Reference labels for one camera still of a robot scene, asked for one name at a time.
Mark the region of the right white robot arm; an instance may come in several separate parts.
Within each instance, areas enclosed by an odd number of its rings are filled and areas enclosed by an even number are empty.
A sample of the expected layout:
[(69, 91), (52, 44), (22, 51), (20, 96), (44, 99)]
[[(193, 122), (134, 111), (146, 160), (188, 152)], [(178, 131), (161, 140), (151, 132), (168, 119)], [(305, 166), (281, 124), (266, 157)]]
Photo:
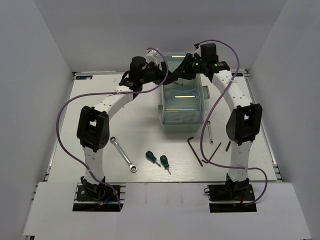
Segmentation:
[(250, 149), (260, 132), (262, 106), (253, 103), (240, 89), (225, 61), (219, 61), (215, 43), (197, 43), (196, 51), (188, 53), (173, 74), (181, 79), (192, 80), (204, 75), (219, 90), (230, 110), (226, 134), (230, 140), (231, 158), (227, 166), (226, 181), (221, 189), (213, 188), (210, 193), (231, 200), (243, 199), (249, 189), (248, 163)]

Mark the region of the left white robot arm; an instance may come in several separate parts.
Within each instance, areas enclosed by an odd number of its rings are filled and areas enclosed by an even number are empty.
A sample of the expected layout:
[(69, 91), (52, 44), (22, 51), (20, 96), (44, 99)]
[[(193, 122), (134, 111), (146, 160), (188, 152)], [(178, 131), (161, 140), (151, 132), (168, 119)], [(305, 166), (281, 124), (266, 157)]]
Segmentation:
[(95, 106), (84, 106), (81, 109), (76, 136), (80, 140), (88, 168), (80, 181), (94, 199), (99, 200), (106, 193), (103, 149), (110, 139), (112, 117), (138, 96), (144, 84), (154, 83), (158, 86), (177, 80), (166, 62), (157, 64), (154, 61), (147, 62), (144, 57), (135, 56), (129, 70), (121, 77), (115, 94), (107, 96)]

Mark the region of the green toolbox with clear lid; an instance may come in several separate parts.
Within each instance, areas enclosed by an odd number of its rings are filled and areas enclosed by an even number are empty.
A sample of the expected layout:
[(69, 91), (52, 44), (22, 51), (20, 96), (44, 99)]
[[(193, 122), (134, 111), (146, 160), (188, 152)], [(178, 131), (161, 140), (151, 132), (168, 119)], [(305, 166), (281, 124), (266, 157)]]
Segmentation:
[(204, 123), (205, 95), (201, 76), (162, 85), (158, 113), (164, 131), (195, 133)]

